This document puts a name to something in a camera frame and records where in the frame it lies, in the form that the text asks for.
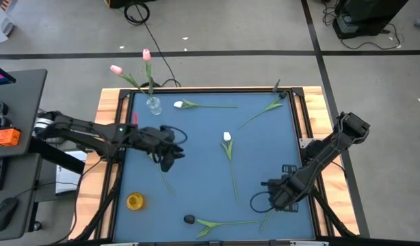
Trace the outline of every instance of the black metal frame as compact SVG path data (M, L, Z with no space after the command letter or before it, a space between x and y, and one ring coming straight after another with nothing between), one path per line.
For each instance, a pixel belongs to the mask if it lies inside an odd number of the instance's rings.
M301 151L300 151L300 143L298 141L299 138L302 137L301 134L301 128L300 128L300 121L298 118L298 111L296 109L296 102L295 102L295 96L298 96L302 105L302 114L303 114L303 118L304 118L304 122L305 122L305 128L307 130L308 133L308 137L311 137L312 134L312 129L311 129L311 125L309 122L309 115L307 113L307 108L306 108L306 101L304 99L304 93L301 87L295 87L295 88L282 88L278 90L279 92L287 92L289 97L289 103L290 103L290 107L291 107L291 112L292 112L292 121L293 121L293 127L296 131L296 141L298 144L298 148L299 148L299 153L300 153L300 159L302 159L301 156ZM270 87L264 87L264 88L259 88L259 87L245 87L245 88L194 88L194 89L188 89L188 90L184 90L184 89L178 89L178 88L172 88L172 89L164 89L164 90L157 90L157 88L155 88L154 93L161 93L161 94L176 94L176 93L271 93L272 89ZM126 112L126 121L129 122L131 121L131 112L132 112L132 104L134 101L134 96L135 93L141 93L139 90L121 90L119 93L119 99L118 99L118 106L117 106L117 110L116 110L116 116L114 119L115 123L119 123L121 116L122 116L122 107L124 105L124 100L125 98L128 98L128 107L127 107L127 112ZM113 164L110 164L107 166L107 170L105 172L105 178L104 178L104 183L103 183L103 190L101 193L101 202L103 202L108 194L108 190L109 190L109 183L110 183L110 178L111 178L111 170L112 170ZM118 176L116 178L121 178L122 172L118 172ZM326 198L326 194L325 194L325 189L324 189L324 184L322 182L322 178L319 177L317 180L318 183L318 187L319 187L319 192L324 196L324 198ZM113 200L113 204L112 204L112 213L111 213L111 217L110 217L110 222L109 222L109 228L108 228L108 238L110 238L111 240L114 238L114 228L116 225L116 213L117 213L117 203L118 203L118 197L120 195L120 185L121 182L118 184L118 190L119 190L119 194L116 196L116 198ZM313 230L315 233L315 238L317 238L318 236L321 236L321 229L319 226L319 221L318 221L318 214L317 214L317 209L316 209L316 205L315 205L315 200L314 198L310 195L309 198L309 208L311 211L311 218L312 218L312 224L313 224ZM328 220L327 217L326 218L326 227L327 227L327 234L333 236L334 235L334 231L333 231L333 227L331 222ZM98 227L96 228L96 232L95 232L95 239L99 239L101 236L101 230L102 230L102 224L103 223L99 223ZM252 241L252 242L245 242L243 241L242 244L253 244L253 245L276 245L277 242L283 242L283 241ZM209 242L175 242L175 243L169 243L169 244L175 244L175 245L208 245Z

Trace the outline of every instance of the desk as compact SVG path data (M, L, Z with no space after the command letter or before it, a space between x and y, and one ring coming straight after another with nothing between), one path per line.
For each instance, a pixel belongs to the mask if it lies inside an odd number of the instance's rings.
M269 87L256 87L256 89L260 90L264 88L270 90ZM180 88L179 90L184 90L184 92L186 92L190 89L191 88ZM162 92L163 90L169 90L169 88L161 88L159 90ZM324 138L325 136L331 133L332 129L321 88L303 87L302 91L304 92L306 109L309 113L309 120L313 136L314 138ZM96 123L109 124L114 122L116 110L118 107L119 93L120 89L104 89L102 91L98 111L96 114ZM301 134L303 137L307 137L307 130L305 127L303 127L305 125L304 119L302 117L302 114L300 113L302 112L302 102L300 99L296 98L295 103L297 112L299 112L298 119L300 121L300 126L302 126ZM123 105L124 107L122 107L121 110L121 119L124 122L128 105L127 99L124 100ZM93 164L95 164L98 161L98 159L99 158L97 157L97 155L89 154L85 169L90 168ZM335 162L339 164L341 163L340 159L336 159ZM82 229L86 226L86 224L88 224L93 214L99 207L99 201L101 199L102 186L104 183L106 170L106 164L100 163L84 177L83 182L81 184L79 197L77 199L78 220L75 229L69 238L74 238L81 233ZM112 186L112 182L115 179L116 171L117 166L114 165L111 169L111 178L109 180L110 187ZM337 166L329 165L322 172L322 176L324 179L324 187L329 205L333 208L333 210L336 212L336 214L339 216L342 222L351 231L358 233L356 217L353 211L352 202L350 200L350 194L342 170ZM326 221L324 219L322 211L320 210L319 206L316 206L315 210L318 214L318 221L319 227L321 229L321 234L326 235ZM110 215L111 209L109 209L105 213L104 220L102 223L102 229L99 232L101 238L108 237L108 229L111 222Z

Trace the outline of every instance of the pink tulip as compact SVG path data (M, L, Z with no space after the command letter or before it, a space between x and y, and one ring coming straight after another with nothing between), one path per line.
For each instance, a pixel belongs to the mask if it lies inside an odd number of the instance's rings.
M147 62L150 61L150 52L148 49L143 50L143 60Z
M122 68L120 66L111 65L109 67L111 71L113 71L115 74L122 74Z

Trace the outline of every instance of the orange device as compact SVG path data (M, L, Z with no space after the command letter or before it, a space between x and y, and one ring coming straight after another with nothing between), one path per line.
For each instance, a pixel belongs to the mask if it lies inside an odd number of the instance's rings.
M20 139L20 131L15 128L5 128L0 130L0 146L17 146Z

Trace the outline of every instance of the white tulip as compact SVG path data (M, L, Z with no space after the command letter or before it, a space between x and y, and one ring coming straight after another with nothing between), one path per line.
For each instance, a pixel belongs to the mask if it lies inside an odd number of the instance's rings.
M231 135L229 132L224 132L224 141L231 141Z
M183 102L182 101L175 102L174 107L179 108L179 109L182 108L183 107Z

